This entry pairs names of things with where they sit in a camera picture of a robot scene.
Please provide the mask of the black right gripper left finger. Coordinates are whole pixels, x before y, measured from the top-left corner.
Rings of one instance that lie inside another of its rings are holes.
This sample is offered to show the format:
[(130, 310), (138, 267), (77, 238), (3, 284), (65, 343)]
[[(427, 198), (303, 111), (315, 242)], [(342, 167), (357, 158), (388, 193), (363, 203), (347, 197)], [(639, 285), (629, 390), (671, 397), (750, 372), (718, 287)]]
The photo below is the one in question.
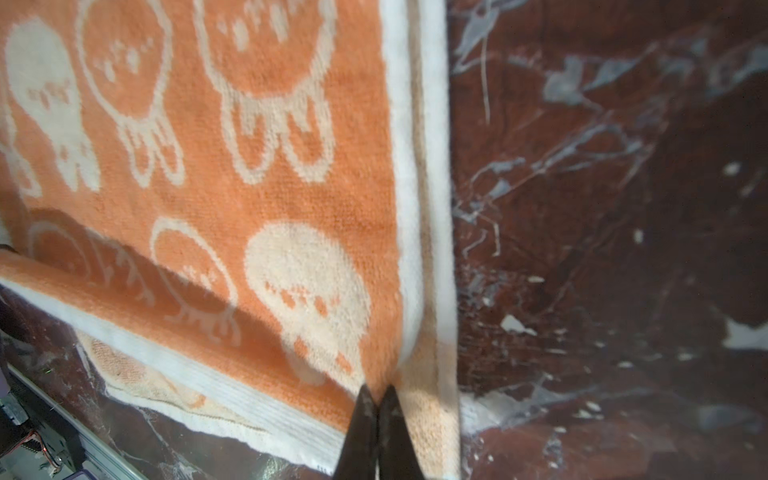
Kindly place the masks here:
[(374, 480), (378, 462), (378, 406), (369, 388), (358, 393), (333, 480)]

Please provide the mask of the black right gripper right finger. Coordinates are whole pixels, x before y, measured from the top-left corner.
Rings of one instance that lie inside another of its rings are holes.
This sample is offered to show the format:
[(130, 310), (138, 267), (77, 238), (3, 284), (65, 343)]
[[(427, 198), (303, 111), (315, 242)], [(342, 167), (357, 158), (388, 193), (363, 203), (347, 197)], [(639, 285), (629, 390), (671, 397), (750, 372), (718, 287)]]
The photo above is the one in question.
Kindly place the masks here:
[(378, 467), (382, 480), (424, 480), (405, 415), (393, 385), (378, 412)]

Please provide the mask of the orange patterned towel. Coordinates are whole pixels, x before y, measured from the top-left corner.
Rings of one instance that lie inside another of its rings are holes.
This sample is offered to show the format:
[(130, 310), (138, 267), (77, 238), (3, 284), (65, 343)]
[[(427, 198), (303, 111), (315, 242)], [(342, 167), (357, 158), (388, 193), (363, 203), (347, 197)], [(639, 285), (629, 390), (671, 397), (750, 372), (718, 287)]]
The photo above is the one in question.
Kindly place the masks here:
[(114, 398), (323, 472), (395, 386), (460, 475), (442, 1), (5, 1), (1, 290)]

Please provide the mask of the aluminium frame profile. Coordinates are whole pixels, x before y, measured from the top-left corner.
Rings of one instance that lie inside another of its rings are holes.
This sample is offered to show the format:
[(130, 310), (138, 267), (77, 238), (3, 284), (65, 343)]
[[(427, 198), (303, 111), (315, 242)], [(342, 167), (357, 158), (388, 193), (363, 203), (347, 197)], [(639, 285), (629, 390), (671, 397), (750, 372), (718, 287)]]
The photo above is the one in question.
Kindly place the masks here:
[(119, 456), (111, 447), (96, 436), (89, 428), (75, 419), (69, 412), (54, 401), (42, 389), (25, 377), (18, 369), (9, 366), (10, 372), (35, 391), (42, 399), (53, 406), (80, 433), (80, 440), (85, 452), (85, 461), (80, 471), (66, 479), (143, 479), (145, 476)]

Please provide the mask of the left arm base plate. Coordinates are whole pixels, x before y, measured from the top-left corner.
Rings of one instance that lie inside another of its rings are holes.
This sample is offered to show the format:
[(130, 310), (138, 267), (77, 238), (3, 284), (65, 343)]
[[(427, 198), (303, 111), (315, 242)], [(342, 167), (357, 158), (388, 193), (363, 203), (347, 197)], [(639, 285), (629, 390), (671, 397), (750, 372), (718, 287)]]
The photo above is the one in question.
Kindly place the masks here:
[(1, 477), (66, 479), (85, 452), (78, 430), (4, 367), (1, 370)]

